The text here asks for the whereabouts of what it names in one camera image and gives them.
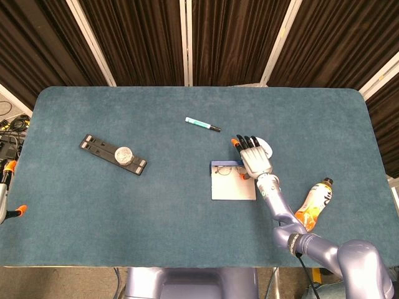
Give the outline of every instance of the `eyeglasses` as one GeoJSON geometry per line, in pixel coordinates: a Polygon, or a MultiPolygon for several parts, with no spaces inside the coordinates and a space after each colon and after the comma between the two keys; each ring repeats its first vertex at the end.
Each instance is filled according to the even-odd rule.
{"type": "Polygon", "coordinates": [[[236,169],[239,175],[247,173],[247,170],[245,169],[244,166],[217,166],[216,171],[214,173],[220,174],[221,176],[228,176],[229,174],[231,174],[233,168],[236,169]]]}

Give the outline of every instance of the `table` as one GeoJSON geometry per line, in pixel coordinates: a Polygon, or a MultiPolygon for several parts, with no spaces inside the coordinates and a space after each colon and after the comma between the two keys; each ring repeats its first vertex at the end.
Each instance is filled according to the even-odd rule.
{"type": "Polygon", "coordinates": [[[387,265],[398,263],[399,221],[355,90],[51,87],[37,100],[9,195],[9,209],[29,209],[0,227],[0,264],[298,267],[272,243],[276,223],[260,194],[211,201],[209,163],[238,158],[235,134],[269,142],[295,211],[311,186],[334,180],[316,234],[367,239],[387,265]],[[147,159],[142,175],[81,150],[86,133],[147,159]]]}

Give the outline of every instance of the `black cable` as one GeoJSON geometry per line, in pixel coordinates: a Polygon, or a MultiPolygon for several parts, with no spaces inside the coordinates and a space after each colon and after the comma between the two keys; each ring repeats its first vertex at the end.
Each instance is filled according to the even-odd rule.
{"type": "Polygon", "coordinates": [[[264,294],[264,299],[267,299],[267,296],[268,296],[269,291],[270,291],[270,287],[272,286],[272,282],[273,282],[273,280],[274,280],[274,274],[276,274],[277,269],[278,269],[278,267],[276,267],[276,268],[274,269],[274,271],[273,271],[273,273],[272,273],[272,276],[271,276],[271,278],[269,279],[269,283],[267,284],[267,288],[266,288],[266,293],[264,294]]]}
{"type": "Polygon", "coordinates": [[[21,139],[19,139],[19,137],[20,137],[19,132],[17,132],[17,135],[18,135],[18,143],[21,144],[21,139]]]}
{"type": "Polygon", "coordinates": [[[117,285],[117,289],[115,290],[115,294],[113,295],[113,299],[118,299],[118,295],[119,295],[119,288],[120,288],[120,273],[119,273],[119,268],[113,268],[113,271],[115,271],[115,274],[117,276],[117,281],[118,281],[118,285],[117,285]]]}
{"type": "Polygon", "coordinates": [[[305,271],[305,273],[306,273],[307,279],[309,279],[309,282],[310,282],[310,285],[311,285],[311,287],[312,287],[312,289],[313,289],[314,295],[316,295],[316,298],[317,298],[317,299],[320,299],[319,294],[317,293],[317,290],[316,290],[316,288],[314,287],[313,281],[312,281],[312,279],[310,278],[309,273],[307,273],[305,264],[303,263],[302,259],[300,258],[300,257],[302,256],[302,254],[296,253],[295,256],[299,259],[300,264],[302,265],[302,268],[304,269],[304,271],[305,271]]]}
{"type": "Polygon", "coordinates": [[[25,131],[28,127],[27,121],[30,121],[31,118],[26,114],[19,115],[12,122],[10,122],[9,131],[14,132],[22,132],[25,131]]]}
{"type": "Polygon", "coordinates": [[[118,299],[124,299],[125,298],[125,292],[126,292],[126,285],[120,290],[118,299]]]}
{"type": "Polygon", "coordinates": [[[15,144],[16,144],[16,151],[17,151],[17,156],[19,158],[19,152],[18,152],[18,148],[19,148],[19,144],[18,144],[18,140],[14,135],[11,135],[11,137],[13,137],[15,139],[15,144]]]}
{"type": "Polygon", "coordinates": [[[13,131],[0,131],[0,136],[8,136],[8,135],[11,135],[11,136],[18,136],[19,135],[19,137],[26,137],[26,135],[25,134],[21,134],[20,132],[13,132],[13,131]]]}
{"type": "Polygon", "coordinates": [[[8,113],[10,113],[10,111],[12,110],[12,103],[7,102],[7,101],[0,101],[0,103],[7,103],[10,105],[10,109],[6,113],[0,114],[0,116],[4,116],[4,115],[7,115],[8,113]]]}

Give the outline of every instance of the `dark curtain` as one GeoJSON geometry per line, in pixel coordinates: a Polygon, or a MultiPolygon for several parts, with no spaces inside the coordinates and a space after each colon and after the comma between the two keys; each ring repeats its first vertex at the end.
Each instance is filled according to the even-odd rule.
{"type": "Polygon", "coordinates": [[[399,177],[399,74],[366,102],[385,172],[399,177]]]}
{"type": "Polygon", "coordinates": [[[0,1],[0,83],[32,108],[51,85],[107,85],[65,1],[0,1]]]}
{"type": "Polygon", "coordinates": [[[193,0],[194,85],[258,83],[289,0],[193,0]]]}
{"type": "Polygon", "coordinates": [[[81,0],[117,85],[184,85],[179,0],[81,0]]]}
{"type": "Polygon", "coordinates": [[[398,51],[398,0],[303,0],[267,85],[358,90],[398,51]]]}

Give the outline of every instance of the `green marker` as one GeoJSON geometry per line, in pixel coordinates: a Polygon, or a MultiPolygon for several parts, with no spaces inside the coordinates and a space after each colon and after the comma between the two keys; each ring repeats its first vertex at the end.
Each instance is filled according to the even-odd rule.
{"type": "Polygon", "coordinates": [[[186,122],[192,123],[193,125],[202,126],[203,128],[207,128],[209,130],[213,130],[216,132],[220,132],[222,130],[221,128],[218,128],[217,126],[210,125],[209,123],[203,123],[202,121],[194,120],[190,117],[186,117],[186,122]]]}

